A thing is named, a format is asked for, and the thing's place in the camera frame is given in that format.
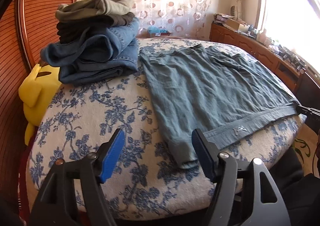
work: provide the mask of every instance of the bed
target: bed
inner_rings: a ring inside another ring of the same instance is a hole
[[[141,39],[148,53],[182,49],[202,43],[228,54],[244,50],[226,44],[185,39]],[[291,93],[276,77],[275,79]],[[305,116],[287,117],[227,147],[240,160],[259,157],[270,168],[292,144]],[[215,185],[200,167],[181,170],[161,139],[142,67],[128,77],[95,84],[63,85],[50,104],[29,155],[26,182],[32,207],[37,189],[58,158],[83,158],[110,139],[116,128],[125,131],[126,144],[113,176],[102,185],[114,217],[152,220],[206,208]],[[238,181],[237,191],[242,188]],[[85,211],[81,186],[75,180],[76,201]]]

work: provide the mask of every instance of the floor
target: floor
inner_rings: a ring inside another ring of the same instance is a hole
[[[319,178],[319,172],[317,169],[318,158],[315,159],[312,164],[312,160],[316,151],[316,144],[318,142],[318,135],[311,130],[306,124],[303,124],[297,137],[295,138],[292,147],[294,148],[302,168],[304,175],[312,173],[312,165],[314,168],[314,175]]]

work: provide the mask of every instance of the yellow plush toy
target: yellow plush toy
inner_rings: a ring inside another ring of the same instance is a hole
[[[23,101],[24,115],[28,120],[24,135],[26,145],[34,133],[35,126],[40,125],[46,109],[61,85],[58,73],[59,68],[50,65],[41,67],[40,64],[36,64],[19,87],[19,97]]]

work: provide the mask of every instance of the wooden cabinet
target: wooden cabinet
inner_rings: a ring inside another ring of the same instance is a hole
[[[291,91],[294,90],[299,73],[263,44],[216,24],[211,25],[210,41],[231,44],[245,50],[277,75]]]
[[[238,34],[225,28],[223,43],[238,46]]]
[[[216,42],[216,43],[222,43],[223,42],[223,29],[221,26],[212,24],[211,31],[210,31],[210,41]]]
[[[254,57],[259,60],[270,71],[275,72],[278,65],[278,57],[263,46],[257,46],[254,51]]]
[[[245,50],[247,53],[251,54],[252,56],[254,56],[256,44],[250,41],[249,38],[239,36],[238,47]]]

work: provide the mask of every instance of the blue jeans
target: blue jeans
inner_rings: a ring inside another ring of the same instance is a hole
[[[139,20],[126,26],[88,27],[81,37],[68,44],[49,44],[41,50],[41,59],[60,67],[64,84],[83,84],[137,71],[138,42],[135,36]]]

